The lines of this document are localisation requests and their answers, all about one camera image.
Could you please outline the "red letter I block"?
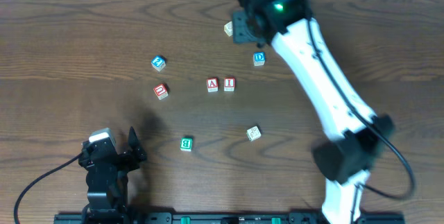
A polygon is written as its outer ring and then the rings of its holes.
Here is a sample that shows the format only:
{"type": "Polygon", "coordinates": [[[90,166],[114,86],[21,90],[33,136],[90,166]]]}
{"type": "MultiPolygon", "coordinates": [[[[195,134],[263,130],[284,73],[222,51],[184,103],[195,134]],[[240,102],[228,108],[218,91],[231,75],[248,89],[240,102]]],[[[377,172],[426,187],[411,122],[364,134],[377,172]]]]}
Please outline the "red letter I block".
{"type": "Polygon", "coordinates": [[[235,78],[224,78],[224,91],[233,92],[235,90],[235,78]]]}

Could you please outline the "blue number 2 block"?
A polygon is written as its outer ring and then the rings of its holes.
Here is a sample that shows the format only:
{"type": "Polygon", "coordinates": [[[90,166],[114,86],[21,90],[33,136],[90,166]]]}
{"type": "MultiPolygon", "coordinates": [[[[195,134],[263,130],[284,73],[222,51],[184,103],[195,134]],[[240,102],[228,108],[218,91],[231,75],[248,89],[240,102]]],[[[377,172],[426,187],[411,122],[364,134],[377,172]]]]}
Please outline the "blue number 2 block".
{"type": "Polygon", "coordinates": [[[163,56],[157,55],[151,60],[151,64],[156,71],[161,72],[166,67],[166,60],[163,56]]]}

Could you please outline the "red letter A block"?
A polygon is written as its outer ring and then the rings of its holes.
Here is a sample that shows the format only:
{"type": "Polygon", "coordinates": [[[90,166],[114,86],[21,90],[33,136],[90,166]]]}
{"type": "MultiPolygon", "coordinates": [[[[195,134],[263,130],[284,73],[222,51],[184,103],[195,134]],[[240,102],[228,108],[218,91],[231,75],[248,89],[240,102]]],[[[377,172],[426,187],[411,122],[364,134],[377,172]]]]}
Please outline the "red letter A block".
{"type": "Polygon", "coordinates": [[[206,80],[207,91],[217,92],[219,90],[219,83],[217,78],[208,78],[206,80]]]}

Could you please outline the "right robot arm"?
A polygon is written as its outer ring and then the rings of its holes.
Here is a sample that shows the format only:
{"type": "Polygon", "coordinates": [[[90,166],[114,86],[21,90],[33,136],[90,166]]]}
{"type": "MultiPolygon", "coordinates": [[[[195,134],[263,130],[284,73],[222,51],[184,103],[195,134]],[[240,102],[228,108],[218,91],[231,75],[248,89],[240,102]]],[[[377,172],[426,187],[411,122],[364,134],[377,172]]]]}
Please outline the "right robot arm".
{"type": "Polygon", "coordinates": [[[375,160],[394,130],[358,96],[328,50],[308,0],[238,0],[233,41],[265,44],[288,64],[320,119],[327,141],[312,150],[325,176],[318,223],[393,223],[359,205],[375,160]]]}

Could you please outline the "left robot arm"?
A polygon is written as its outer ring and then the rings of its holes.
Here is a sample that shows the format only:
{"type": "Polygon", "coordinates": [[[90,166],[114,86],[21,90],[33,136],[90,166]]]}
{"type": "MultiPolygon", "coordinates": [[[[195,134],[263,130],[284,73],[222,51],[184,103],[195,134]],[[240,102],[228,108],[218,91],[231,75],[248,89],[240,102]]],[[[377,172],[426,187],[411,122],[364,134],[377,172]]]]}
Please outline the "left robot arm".
{"type": "Polygon", "coordinates": [[[83,142],[78,163],[87,171],[88,204],[81,223],[132,223],[128,210],[128,173],[146,160],[146,151],[134,128],[128,133],[129,150],[118,153],[109,128],[93,132],[83,142]]]}

